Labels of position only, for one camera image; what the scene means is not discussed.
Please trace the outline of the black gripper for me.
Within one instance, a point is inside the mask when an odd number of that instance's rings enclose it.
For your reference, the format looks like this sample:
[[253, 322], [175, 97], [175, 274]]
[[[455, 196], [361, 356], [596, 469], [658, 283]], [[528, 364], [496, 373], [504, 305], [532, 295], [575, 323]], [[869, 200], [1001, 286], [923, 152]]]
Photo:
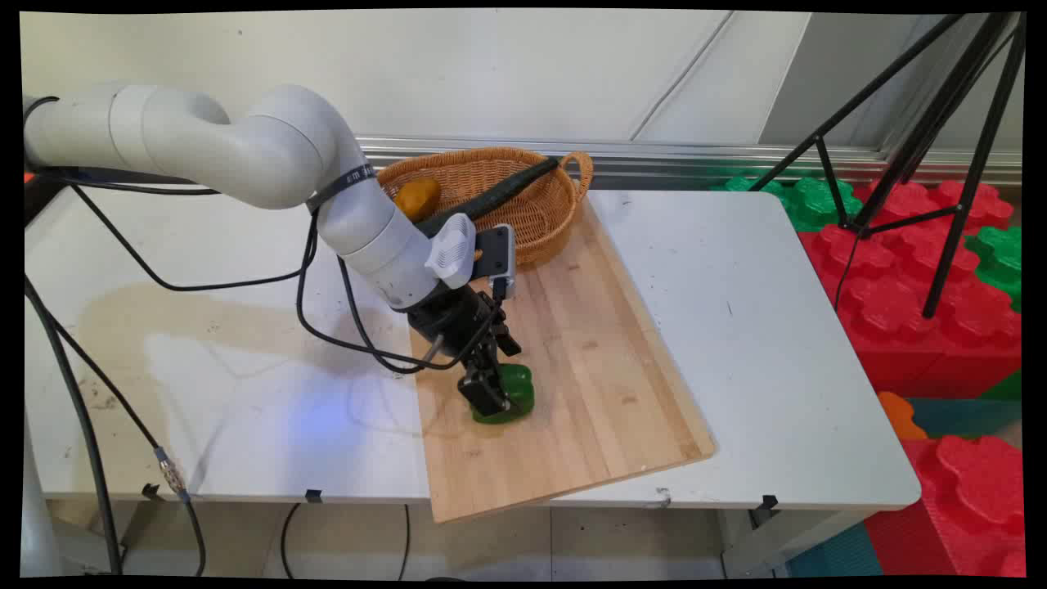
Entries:
[[[511, 407], [509, 394], [502, 388], [495, 350], [516, 357], [521, 346], [506, 324], [507, 314], [502, 312], [505, 298], [506, 281], [493, 281], [491, 295], [470, 285], [459, 290], [441, 286], [430, 297], [407, 309], [409, 326], [431, 344], [440, 339], [438, 352], [465, 366], [465, 373], [456, 381], [456, 392], [482, 418], [502, 414]], [[478, 352], [490, 352], [492, 357]]]

